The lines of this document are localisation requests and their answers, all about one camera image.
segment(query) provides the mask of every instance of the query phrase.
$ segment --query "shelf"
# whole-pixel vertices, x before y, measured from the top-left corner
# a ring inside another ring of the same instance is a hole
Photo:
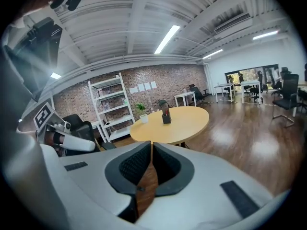
[[[120,117],[118,119],[111,120],[108,125],[104,125],[104,128],[108,128],[108,127],[113,126],[113,125],[118,125],[120,123],[129,121],[131,119],[132,119],[132,116],[130,114],[129,115],[125,115],[125,116]]]
[[[91,87],[95,87],[97,89],[103,89],[117,84],[121,84],[120,77],[91,84]]]
[[[132,125],[118,129],[118,130],[112,132],[111,135],[110,135],[110,140],[115,140],[115,139],[120,138],[122,136],[129,135],[131,127],[132,127]]]
[[[115,93],[111,93],[111,94],[107,94],[107,95],[104,95],[104,96],[100,96],[98,98],[95,98],[94,100],[95,101],[104,101],[104,100],[107,100],[107,99],[110,99],[110,98],[114,98],[114,97],[117,97],[117,96],[120,96],[120,95],[123,95],[124,94],[124,91],[118,91],[118,92],[115,92]]]
[[[126,107],[126,106],[128,106],[128,104],[124,104],[124,105],[120,105],[120,106],[117,106],[117,107],[114,107],[114,108],[111,108],[111,109],[108,109],[108,110],[104,110],[104,111],[102,111],[98,114],[101,115],[101,114],[104,114],[104,113],[112,112],[114,110],[117,110],[117,109],[120,109],[120,108],[123,108],[123,107]]]

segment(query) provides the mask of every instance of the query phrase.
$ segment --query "chair leg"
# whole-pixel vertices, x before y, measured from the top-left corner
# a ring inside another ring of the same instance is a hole
[[[276,118],[279,118],[279,117],[283,117],[283,118],[285,118],[286,120],[289,120],[289,121],[290,121],[290,124],[287,125],[287,121],[286,121],[285,128],[288,128],[288,127],[294,125],[294,120],[288,118],[288,117],[285,116],[285,115],[277,115],[277,116],[274,116],[274,107],[275,107],[275,105],[273,105],[273,114],[272,114],[273,117],[272,117],[272,119],[276,119]]]

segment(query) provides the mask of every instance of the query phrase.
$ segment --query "paper sheet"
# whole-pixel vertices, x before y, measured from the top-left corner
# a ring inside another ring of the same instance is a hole
[[[130,88],[130,94],[137,93],[138,87]]]
[[[156,88],[157,87],[155,81],[151,81],[150,84],[152,85],[152,88]]]
[[[139,86],[140,92],[145,91],[144,84],[141,83],[141,84],[138,84],[138,86]]]
[[[149,82],[144,83],[144,85],[145,85],[145,90],[151,89]]]

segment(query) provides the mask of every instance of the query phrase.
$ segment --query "pen holder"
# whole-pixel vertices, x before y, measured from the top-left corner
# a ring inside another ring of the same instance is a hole
[[[163,124],[170,124],[172,122],[171,115],[162,115]]]

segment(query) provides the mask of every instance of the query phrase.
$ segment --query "fluorescent light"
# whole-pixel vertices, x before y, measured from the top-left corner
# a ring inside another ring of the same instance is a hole
[[[271,32],[271,33],[266,33],[266,34],[262,34],[262,35],[259,35],[259,36],[255,36],[255,37],[253,37],[253,40],[256,40],[256,39],[259,39],[259,38],[262,38],[262,37],[265,37],[265,36],[275,35],[275,34],[278,34],[278,31],[274,31],[274,32]]]
[[[168,43],[169,40],[173,37],[173,35],[178,31],[180,26],[173,25],[172,28],[169,30],[169,32],[166,34],[165,38],[163,38],[162,42],[160,43],[159,47],[155,51],[155,54],[160,54],[162,49],[165,47],[165,45]]]
[[[59,74],[56,74],[56,73],[53,72],[51,74],[51,77],[54,78],[54,79],[59,79],[61,76]]]
[[[222,49],[220,49],[220,50],[218,50],[218,51],[215,51],[214,53],[209,54],[208,56],[205,56],[203,59],[206,59],[206,58],[208,58],[208,57],[210,57],[210,56],[212,56],[212,55],[215,55],[215,54],[217,54],[217,53],[220,53],[220,52],[222,52],[222,51],[223,51]]]

